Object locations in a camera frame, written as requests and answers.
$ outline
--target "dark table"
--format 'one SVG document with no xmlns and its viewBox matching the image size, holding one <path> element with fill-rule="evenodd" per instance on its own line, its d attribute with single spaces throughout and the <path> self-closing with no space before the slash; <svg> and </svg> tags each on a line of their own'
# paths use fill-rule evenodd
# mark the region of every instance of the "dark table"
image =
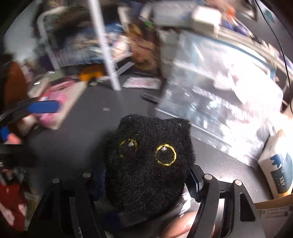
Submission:
<svg viewBox="0 0 293 238">
<path fill-rule="evenodd" d="M 123 83 L 128 77 L 123 76 Z M 155 116 L 155 105 L 141 99 L 143 93 L 160 96 L 159 90 L 126 89 L 116 92 L 110 88 L 88 87 L 73 106 L 59 130 L 44 130 L 36 134 L 30 144 L 39 161 L 29 171 L 31 184 L 43 193 L 53 178 L 72 179 L 90 171 L 100 159 L 92 151 L 107 131 L 115 130 L 120 118 L 128 114 Z M 205 173 L 218 180 L 232 182 L 240 179 L 254 202 L 272 199 L 260 168 L 257 170 L 192 138 L 196 163 Z"/>
</svg>

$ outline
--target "transparent plastic sheet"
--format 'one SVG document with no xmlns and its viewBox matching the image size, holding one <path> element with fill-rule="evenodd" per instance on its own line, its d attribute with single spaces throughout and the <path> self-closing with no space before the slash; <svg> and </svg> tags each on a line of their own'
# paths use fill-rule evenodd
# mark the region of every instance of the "transparent plastic sheet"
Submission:
<svg viewBox="0 0 293 238">
<path fill-rule="evenodd" d="M 282 90 L 262 62 L 212 38 L 182 31 L 158 116 L 183 117 L 191 135 L 256 168 Z"/>
</svg>

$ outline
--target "black wire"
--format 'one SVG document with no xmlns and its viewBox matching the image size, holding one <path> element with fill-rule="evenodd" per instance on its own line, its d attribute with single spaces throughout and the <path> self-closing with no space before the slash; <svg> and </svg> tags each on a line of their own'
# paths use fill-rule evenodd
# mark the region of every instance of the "black wire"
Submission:
<svg viewBox="0 0 293 238">
<path fill-rule="evenodd" d="M 260 8 L 260 6 L 259 6 L 257 0 L 255 0 L 254 2 L 255 2 L 256 5 L 258 6 L 259 11 L 261 12 L 261 15 L 263 16 L 265 22 L 266 22 L 266 23 L 268 24 L 268 26 L 271 28 L 271 30 L 272 30 L 273 34 L 275 35 L 275 37 L 276 37 L 276 39 L 277 39 L 277 41 L 278 41 L 278 43 L 279 43 L 279 46 L 280 46 L 280 48 L 281 48 L 281 52 L 282 52 L 282 55 L 283 55 L 283 58 L 284 58 L 284 64 L 285 64 L 285 68 L 286 68 L 286 73 L 287 73 L 288 83 L 289 83 L 290 96 L 291 96 L 289 105 L 290 105 L 290 110 L 291 110 L 291 112 L 292 112 L 292 114 L 293 114 L 293 110 L 292 110 L 292 98 L 293 98 L 293 95 L 292 95 L 292 89 L 291 89 L 291 81 L 290 81 L 290 77 L 289 77 L 289 72 L 288 72 L 288 68 L 287 68 L 287 63 L 286 63 L 286 59 L 285 59 L 285 54 L 284 54 L 283 47 L 282 47 L 281 42 L 279 41 L 279 39 L 278 39 L 276 33 L 274 32 L 273 28 L 271 27 L 270 23 L 268 22 L 268 20 L 266 19 L 265 15 L 263 14 L 263 12 L 262 12 L 262 10 L 261 10 L 261 8 Z"/>
</svg>

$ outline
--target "black cat plush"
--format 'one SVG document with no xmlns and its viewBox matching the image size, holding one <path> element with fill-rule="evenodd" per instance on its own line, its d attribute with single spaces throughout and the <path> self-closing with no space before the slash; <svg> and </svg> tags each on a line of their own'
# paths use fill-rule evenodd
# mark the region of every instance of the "black cat plush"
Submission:
<svg viewBox="0 0 293 238">
<path fill-rule="evenodd" d="M 107 199 L 144 217 L 172 207 L 195 162 L 190 128 L 181 118 L 123 117 L 105 147 Z"/>
</svg>

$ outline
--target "metal screw head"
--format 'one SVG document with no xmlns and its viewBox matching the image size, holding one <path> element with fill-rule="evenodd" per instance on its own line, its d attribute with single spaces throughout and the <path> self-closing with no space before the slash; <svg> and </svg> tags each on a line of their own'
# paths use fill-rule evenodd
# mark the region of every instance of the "metal screw head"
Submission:
<svg viewBox="0 0 293 238">
<path fill-rule="evenodd" d="M 240 180 L 235 180 L 235 184 L 238 185 L 238 186 L 241 186 L 242 182 Z"/>
<path fill-rule="evenodd" d="M 211 176 L 210 174 L 205 174 L 205 178 L 206 178 L 207 180 L 211 180 L 211 179 L 213 178 L 213 176 Z"/>
<path fill-rule="evenodd" d="M 89 172 L 85 172 L 83 175 L 82 175 L 85 179 L 89 178 L 91 176 L 91 173 Z"/>
<path fill-rule="evenodd" d="M 52 183 L 59 183 L 60 179 L 59 178 L 54 178 L 52 179 Z"/>
</svg>

